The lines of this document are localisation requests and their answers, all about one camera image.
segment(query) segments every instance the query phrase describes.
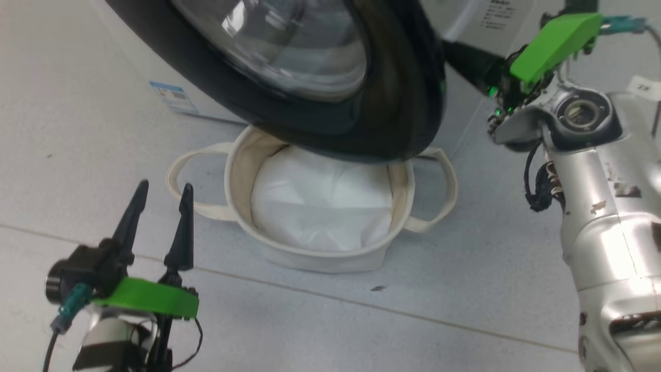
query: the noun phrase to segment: laundry basket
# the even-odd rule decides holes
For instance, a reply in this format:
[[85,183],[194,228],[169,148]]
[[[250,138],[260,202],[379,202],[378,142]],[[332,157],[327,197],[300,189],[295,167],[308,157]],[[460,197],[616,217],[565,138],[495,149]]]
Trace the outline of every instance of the laundry basket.
[[264,257],[277,265],[323,273],[349,273],[376,270],[383,264],[385,252],[404,228],[424,233],[447,216],[457,203],[457,176],[440,148],[428,148],[421,156],[432,156],[440,163],[447,183],[446,203],[433,220],[421,220],[410,215],[415,192],[413,166],[410,161],[387,166],[393,196],[393,215],[390,231],[382,241],[358,250],[323,252],[306,250],[279,243],[262,233],[251,216],[253,184],[264,161],[289,144],[255,128],[248,127],[234,141],[224,142],[193,151],[179,157],[167,174],[167,187],[181,198],[177,176],[186,163],[202,154],[227,154],[225,164],[225,196],[227,205],[194,203],[202,216],[214,220],[237,222],[250,236],[257,239]]

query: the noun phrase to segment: green 3d-printed part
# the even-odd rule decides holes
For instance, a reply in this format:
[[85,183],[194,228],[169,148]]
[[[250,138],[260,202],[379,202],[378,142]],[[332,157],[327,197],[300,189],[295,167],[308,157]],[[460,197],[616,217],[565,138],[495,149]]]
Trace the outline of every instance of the green 3d-printed part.
[[594,47],[602,21],[599,13],[570,14],[553,19],[514,61],[510,72],[530,87],[572,54]]
[[92,302],[191,319],[197,317],[200,306],[200,299],[183,289],[129,277],[122,279],[110,297]]

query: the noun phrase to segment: floor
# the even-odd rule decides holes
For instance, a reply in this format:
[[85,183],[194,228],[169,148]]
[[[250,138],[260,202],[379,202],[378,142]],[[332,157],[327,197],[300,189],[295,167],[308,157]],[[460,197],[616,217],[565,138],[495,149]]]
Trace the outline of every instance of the floor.
[[[50,266],[111,234],[148,179],[130,274],[158,278],[178,220],[167,168],[243,127],[168,111],[84,0],[0,0],[0,50],[0,356],[8,371],[34,371],[56,313],[43,294]],[[180,182],[223,203],[223,162],[195,160]],[[456,210],[427,234],[402,233],[371,273],[283,269],[237,225],[196,216],[197,267],[184,282],[200,293],[205,338],[184,370],[579,371],[558,208],[528,210],[525,158],[493,146],[481,127],[453,162]],[[442,173],[414,165],[414,214],[429,217],[442,204]],[[70,369],[86,317],[59,339],[52,371]],[[196,338],[193,324],[176,325],[175,361]]]

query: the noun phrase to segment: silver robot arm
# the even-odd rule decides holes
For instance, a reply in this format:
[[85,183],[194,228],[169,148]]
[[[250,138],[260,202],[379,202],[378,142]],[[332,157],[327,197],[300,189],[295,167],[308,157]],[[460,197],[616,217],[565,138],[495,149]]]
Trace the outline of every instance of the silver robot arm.
[[661,154],[634,97],[561,83],[493,138],[541,141],[553,163],[585,370],[661,371]]

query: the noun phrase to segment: wire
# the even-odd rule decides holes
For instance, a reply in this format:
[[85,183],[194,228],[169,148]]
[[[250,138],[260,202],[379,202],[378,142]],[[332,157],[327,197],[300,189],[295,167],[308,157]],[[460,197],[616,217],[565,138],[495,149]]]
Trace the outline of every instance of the wire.
[[55,348],[55,342],[58,340],[59,332],[53,331],[53,336],[50,337],[50,343],[48,344],[48,349],[46,350],[46,357],[44,358],[44,368],[43,372],[48,372],[50,367],[50,358],[53,356],[53,349]]
[[186,364],[188,364],[189,361],[192,361],[193,358],[196,357],[196,355],[198,355],[198,352],[200,352],[200,348],[202,347],[202,338],[204,337],[204,334],[202,333],[202,325],[200,325],[200,321],[197,318],[195,318],[195,324],[197,324],[198,331],[200,331],[200,341],[198,341],[198,348],[195,349],[195,352],[193,353],[193,355],[191,355],[190,357],[187,357],[186,360],[184,360],[183,362],[181,362],[181,363],[175,365],[174,367],[172,367],[172,369],[170,371],[174,371],[175,369],[178,369],[178,368],[181,368],[181,367],[185,366]]
[[[651,35],[656,43],[656,47],[659,49],[659,55],[661,58],[661,35],[658,31],[651,27],[650,25],[645,26],[645,30]],[[652,125],[652,138],[656,137],[656,131],[658,130],[659,120],[661,120],[661,101],[656,104],[656,115],[654,115],[654,124]]]
[[535,177],[535,193],[533,194],[530,190],[530,165],[532,164],[535,153],[540,145],[541,142],[538,142],[535,147],[530,150],[528,158],[525,161],[524,170],[525,199],[528,201],[530,209],[535,212],[547,210],[551,206],[553,199],[558,200],[561,205],[564,204],[564,195],[560,198],[560,195],[562,195],[560,192],[561,190],[558,190],[558,187],[553,185],[552,179],[554,176],[548,171],[551,162],[544,163],[544,165],[539,168],[537,176]]

